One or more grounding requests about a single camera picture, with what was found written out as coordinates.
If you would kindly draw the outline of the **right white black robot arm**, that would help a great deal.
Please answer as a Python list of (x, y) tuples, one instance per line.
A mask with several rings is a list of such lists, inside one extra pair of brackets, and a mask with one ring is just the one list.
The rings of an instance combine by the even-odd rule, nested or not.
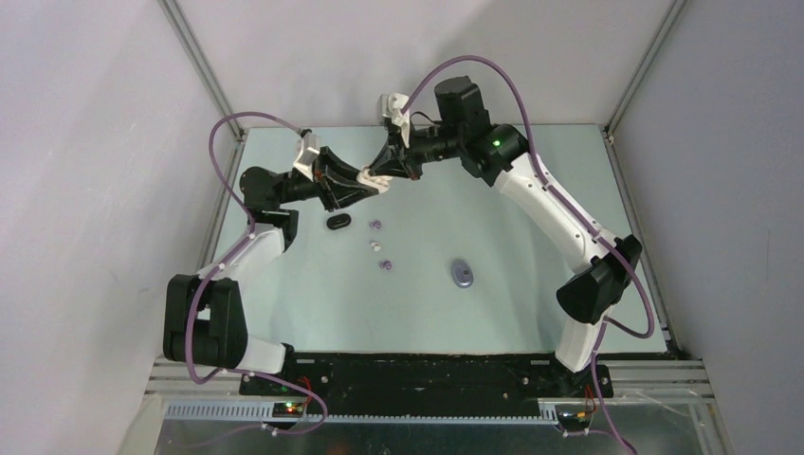
[(469, 77), (439, 82), (434, 95), (440, 118), (422, 131), (405, 110), (410, 97), (379, 97), (378, 116), (388, 138), (358, 180), (385, 191), (394, 177), (417, 180), (424, 164), (457, 158), (471, 176), (520, 207), (574, 273), (557, 291), (566, 322), (551, 381), (560, 394), (575, 396), (590, 382), (586, 367), (603, 322), (631, 284), (642, 245), (634, 235), (617, 237), (600, 226), (548, 171), (536, 171), (543, 163), (531, 156), (530, 140), (510, 124), (491, 121), (480, 88)]

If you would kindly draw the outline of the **white earbud charging case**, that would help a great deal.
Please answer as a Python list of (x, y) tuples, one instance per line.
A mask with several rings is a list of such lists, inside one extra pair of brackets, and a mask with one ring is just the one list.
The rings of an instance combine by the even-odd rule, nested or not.
[(392, 176), (387, 175), (374, 175), (368, 166), (364, 166), (357, 174), (356, 181), (364, 186), (376, 190), (378, 193), (384, 193), (389, 190)]

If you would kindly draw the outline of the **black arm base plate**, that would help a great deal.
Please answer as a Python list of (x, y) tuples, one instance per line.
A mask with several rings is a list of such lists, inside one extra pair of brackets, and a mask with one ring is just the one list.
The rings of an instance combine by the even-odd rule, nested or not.
[(553, 354), (428, 355), (293, 352), (276, 375), (317, 391), (336, 385), (498, 386), (534, 393), (538, 397), (580, 398), (610, 391), (603, 365), (587, 365), (574, 373)]

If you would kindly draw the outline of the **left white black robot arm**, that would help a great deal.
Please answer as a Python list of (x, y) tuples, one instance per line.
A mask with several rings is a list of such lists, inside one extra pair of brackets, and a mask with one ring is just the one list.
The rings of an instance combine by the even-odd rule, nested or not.
[(261, 372), (275, 393), (294, 391), (300, 370), (285, 360), (287, 346), (247, 327), (247, 290), (296, 238), (299, 214), (288, 204), (317, 198), (329, 211), (345, 209), (386, 191), (390, 182), (388, 176), (352, 167), (327, 147), (301, 151), (285, 173), (261, 167), (244, 171), (234, 199), (247, 216), (246, 230), (222, 258), (193, 275), (170, 279), (163, 354), (188, 364)]

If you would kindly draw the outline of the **black earbud charging case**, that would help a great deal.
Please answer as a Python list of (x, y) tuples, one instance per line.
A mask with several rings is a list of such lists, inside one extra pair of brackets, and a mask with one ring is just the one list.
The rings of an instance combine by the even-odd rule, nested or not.
[(338, 213), (329, 217), (325, 226), (329, 230), (337, 231), (349, 227), (353, 222), (353, 218), (349, 213)]

